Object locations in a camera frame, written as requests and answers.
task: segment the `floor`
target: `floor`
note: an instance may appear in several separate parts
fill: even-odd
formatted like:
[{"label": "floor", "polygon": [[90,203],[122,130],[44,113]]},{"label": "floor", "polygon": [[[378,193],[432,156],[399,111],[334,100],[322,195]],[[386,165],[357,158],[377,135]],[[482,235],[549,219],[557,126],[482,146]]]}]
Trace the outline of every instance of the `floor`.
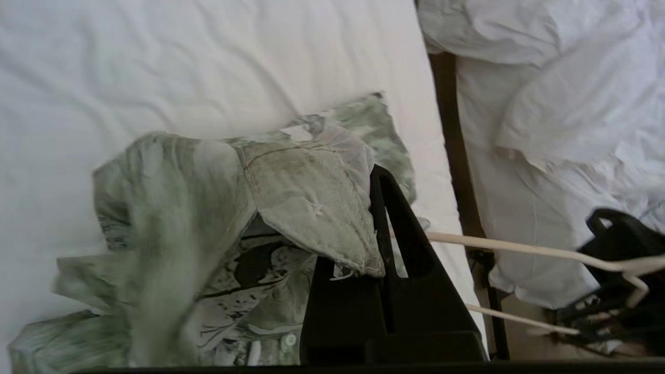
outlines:
[{"label": "floor", "polygon": [[[430,55],[432,73],[436,85],[439,110],[446,138],[446,151],[450,162],[450,172],[453,178],[453,189],[458,201],[460,222],[465,235],[485,237],[478,218],[473,186],[467,165],[466,151],[460,129],[457,110],[455,57],[451,54]],[[474,269],[476,284],[481,285],[481,272]],[[479,286],[476,293],[482,306],[489,307],[486,290]],[[519,301],[514,295],[505,298],[501,307],[507,313],[522,315],[524,317],[545,321],[543,310],[534,305]],[[493,345],[491,320],[486,317],[488,337]],[[550,337],[538,337],[529,334],[529,327],[520,323],[505,322],[511,360],[560,360],[560,359],[600,359],[599,356],[577,349],[571,345],[555,343]],[[623,347],[628,353],[638,353],[631,347]]]}]

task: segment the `crumpled white bedding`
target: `crumpled white bedding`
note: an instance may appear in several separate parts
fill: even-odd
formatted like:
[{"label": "crumpled white bedding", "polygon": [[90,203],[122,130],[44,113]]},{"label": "crumpled white bedding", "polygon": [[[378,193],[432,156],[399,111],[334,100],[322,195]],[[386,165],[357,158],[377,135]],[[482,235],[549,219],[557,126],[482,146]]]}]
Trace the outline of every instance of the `crumpled white bedding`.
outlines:
[{"label": "crumpled white bedding", "polygon": [[[55,259],[104,250],[91,172],[150,131],[258,134],[385,91],[416,215],[462,232],[411,0],[2,1],[0,86],[2,347],[85,307],[50,292]],[[464,248],[434,248],[477,305]]]},{"label": "crumpled white bedding", "polygon": [[[665,230],[665,3],[423,0],[457,54],[458,104],[490,238],[574,249],[608,206]],[[561,307],[596,286],[574,262],[502,253],[491,281]]]}]

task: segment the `bed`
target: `bed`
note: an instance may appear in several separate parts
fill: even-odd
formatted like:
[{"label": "bed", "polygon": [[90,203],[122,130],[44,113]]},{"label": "bed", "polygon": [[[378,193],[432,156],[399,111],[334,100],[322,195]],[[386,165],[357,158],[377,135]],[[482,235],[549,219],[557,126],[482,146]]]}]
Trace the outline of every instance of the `bed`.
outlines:
[{"label": "bed", "polygon": [[[423,0],[432,52],[457,55],[460,124],[488,238],[574,250],[610,207],[665,230],[661,1]],[[579,263],[501,253],[491,283],[560,308]]]},{"label": "bed", "polygon": [[[416,215],[460,234],[412,1],[8,1],[0,19],[0,339],[84,308],[55,259],[98,254],[91,172],[136,137],[227,138],[372,91],[416,169]],[[466,303],[464,249],[435,244]],[[483,332],[480,315],[473,317]],[[8,370],[6,355],[0,367]]]}]

